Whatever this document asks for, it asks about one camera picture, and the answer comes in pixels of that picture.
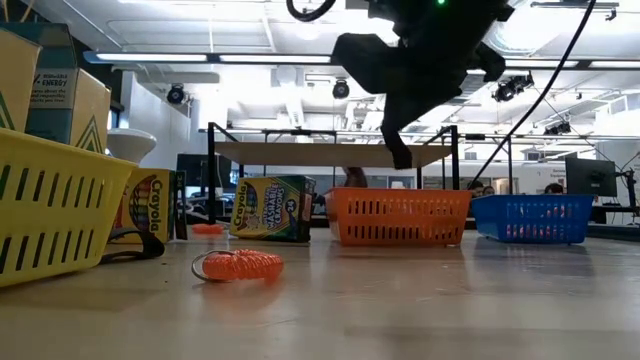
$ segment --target coiled keychain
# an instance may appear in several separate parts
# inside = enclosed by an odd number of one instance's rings
[[[198,270],[198,263],[202,259],[203,273]],[[255,250],[212,250],[199,255],[191,263],[193,275],[213,282],[250,279],[273,282],[280,276],[283,268],[280,256]]]

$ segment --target orange object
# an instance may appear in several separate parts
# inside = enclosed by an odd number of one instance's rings
[[[471,192],[334,188],[325,198],[342,245],[446,246],[462,240]]]
[[[196,234],[213,234],[213,235],[224,234],[224,227],[218,224],[213,224],[213,225],[195,224],[191,227],[191,229]]]
[[[212,251],[202,256],[205,256],[202,271],[206,278],[196,276],[204,280],[264,279],[270,282],[276,280],[284,268],[279,256],[254,250]]]

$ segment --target orange plastic basket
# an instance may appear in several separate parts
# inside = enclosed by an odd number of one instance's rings
[[[331,231],[345,246],[458,245],[470,191],[334,188]]]

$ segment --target yellow plastic basket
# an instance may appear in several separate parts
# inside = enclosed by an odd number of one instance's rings
[[[0,287],[97,265],[135,166],[0,129]]]

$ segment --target fluorescent light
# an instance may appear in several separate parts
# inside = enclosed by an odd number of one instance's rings
[[[220,55],[224,63],[298,63],[329,64],[331,57],[326,55]]]
[[[555,69],[560,64],[558,60],[519,60],[511,59],[507,60],[507,67],[521,67],[521,68],[549,68]],[[577,61],[566,61],[564,67],[574,67],[578,65]]]
[[[635,69],[640,68],[640,61],[594,61],[590,68]]]
[[[487,73],[484,70],[474,69],[467,70],[467,75],[486,75]],[[502,73],[502,76],[527,76],[529,75],[528,71],[525,70],[505,70]]]
[[[99,53],[96,57],[102,61],[115,62],[207,62],[207,55],[204,54]]]
[[[336,77],[329,74],[305,74],[305,81],[333,82]]]

